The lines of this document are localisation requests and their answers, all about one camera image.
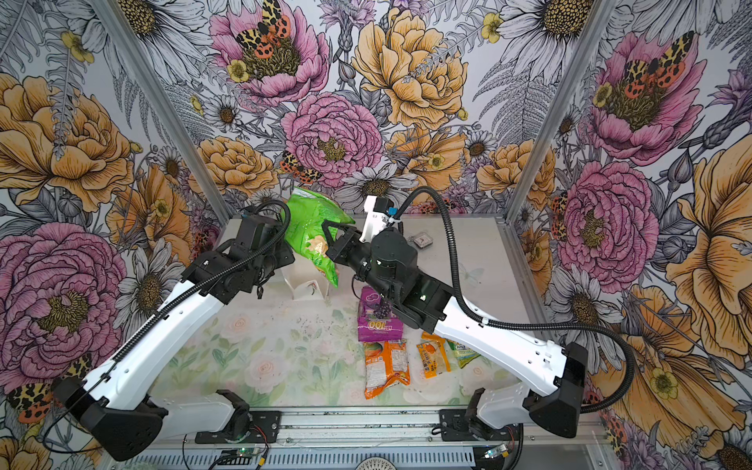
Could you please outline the green snack bag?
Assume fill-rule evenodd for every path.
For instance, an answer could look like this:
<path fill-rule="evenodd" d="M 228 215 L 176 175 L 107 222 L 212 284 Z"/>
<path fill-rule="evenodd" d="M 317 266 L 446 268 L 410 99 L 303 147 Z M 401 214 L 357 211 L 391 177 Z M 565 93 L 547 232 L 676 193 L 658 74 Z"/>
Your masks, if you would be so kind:
<path fill-rule="evenodd" d="M 335 262 L 326 256 L 326 244 L 322 223 L 329 221 L 354 224 L 354 219 L 345 213 L 328 197 L 307 190 L 295 188 L 287 206 L 292 221 L 286 232 L 286 241 L 300 256 L 309 259 L 328 279 L 330 284 L 339 286 L 339 274 Z"/>

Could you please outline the white paper bag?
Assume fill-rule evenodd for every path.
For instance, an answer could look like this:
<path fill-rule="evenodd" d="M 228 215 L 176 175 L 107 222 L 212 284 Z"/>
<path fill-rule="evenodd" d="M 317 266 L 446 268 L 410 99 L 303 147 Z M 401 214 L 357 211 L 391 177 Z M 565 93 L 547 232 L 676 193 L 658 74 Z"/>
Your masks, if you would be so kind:
<path fill-rule="evenodd" d="M 308 258 L 295 254 L 293 264 L 281 268 L 281 273 L 293 301 L 325 301 L 328 298 L 330 283 Z"/>

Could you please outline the purple grape candy bag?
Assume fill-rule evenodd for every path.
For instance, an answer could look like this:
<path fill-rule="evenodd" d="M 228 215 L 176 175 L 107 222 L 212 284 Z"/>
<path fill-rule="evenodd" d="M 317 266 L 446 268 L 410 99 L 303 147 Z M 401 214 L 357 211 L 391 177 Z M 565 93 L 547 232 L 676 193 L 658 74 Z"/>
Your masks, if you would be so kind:
<path fill-rule="evenodd" d="M 364 286 L 358 303 L 358 340 L 373 343 L 401 339 L 403 323 L 393 313 L 391 304 L 373 288 Z"/>

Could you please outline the orange white snack packet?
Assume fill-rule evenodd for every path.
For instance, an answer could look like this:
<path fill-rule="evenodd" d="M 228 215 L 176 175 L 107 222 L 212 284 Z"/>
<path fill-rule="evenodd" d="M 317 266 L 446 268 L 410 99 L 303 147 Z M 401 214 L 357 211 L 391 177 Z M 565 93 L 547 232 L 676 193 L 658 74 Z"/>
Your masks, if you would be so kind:
<path fill-rule="evenodd" d="M 372 400 L 395 385 L 408 386 L 409 355 L 405 341 L 368 342 L 364 344 L 364 397 Z"/>

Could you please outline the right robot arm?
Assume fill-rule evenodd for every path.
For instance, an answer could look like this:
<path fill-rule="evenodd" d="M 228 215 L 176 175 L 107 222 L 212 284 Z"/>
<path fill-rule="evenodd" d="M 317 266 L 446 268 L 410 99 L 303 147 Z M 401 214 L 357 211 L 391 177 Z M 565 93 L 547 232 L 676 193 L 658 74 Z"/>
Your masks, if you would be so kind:
<path fill-rule="evenodd" d="M 533 422 L 554 436 L 575 438 L 587 351 L 535 338 L 529 324 L 493 327 L 491 315 L 418 267 L 417 250 L 394 227 L 397 210 L 391 203 L 369 197 L 366 213 L 363 229 L 323 221 L 327 257 L 352 268 L 408 327 L 462 344 L 520 381 L 512 388 L 476 390 L 461 432 L 490 441 L 507 426 Z"/>

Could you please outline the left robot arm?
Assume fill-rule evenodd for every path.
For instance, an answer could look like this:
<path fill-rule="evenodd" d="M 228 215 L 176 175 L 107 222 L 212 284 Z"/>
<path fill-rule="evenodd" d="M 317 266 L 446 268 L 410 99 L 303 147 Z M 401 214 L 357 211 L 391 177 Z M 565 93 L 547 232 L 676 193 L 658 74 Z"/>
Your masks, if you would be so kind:
<path fill-rule="evenodd" d="M 167 403 L 149 392 L 162 370 L 204 324 L 239 293 L 262 293 L 274 272 L 293 264 L 285 240 L 292 220 L 278 200 L 250 207 L 235 236 L 201 254 L 168 299 L 108 360 L 84 378 L 66 378 L 54 398 L 102 450 L 123 462 L 154 442 L 209 433 L 240 442 L 251 431 L 250 407 L 228 390 Z"/>

